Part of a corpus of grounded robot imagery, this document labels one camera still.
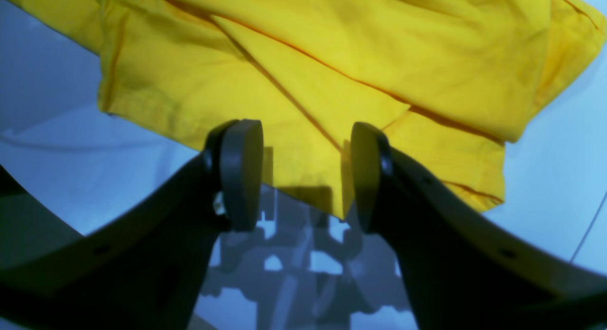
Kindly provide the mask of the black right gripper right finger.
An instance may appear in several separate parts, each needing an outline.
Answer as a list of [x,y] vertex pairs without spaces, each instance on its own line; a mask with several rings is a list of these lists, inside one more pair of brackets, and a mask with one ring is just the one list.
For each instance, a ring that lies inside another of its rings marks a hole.
[[606,328],[605,276],[490,222],[368,123],[350,157],[360,226],[395,251],[421,330]]

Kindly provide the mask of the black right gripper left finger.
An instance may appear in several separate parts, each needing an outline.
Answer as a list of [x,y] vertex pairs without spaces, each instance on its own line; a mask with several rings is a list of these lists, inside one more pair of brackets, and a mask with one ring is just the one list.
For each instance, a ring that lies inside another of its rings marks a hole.
[[184,330],[221,233],[256,228],[264,132],[215,127],[204,149],[128,213],[1,271],[1,316],[37,330]]

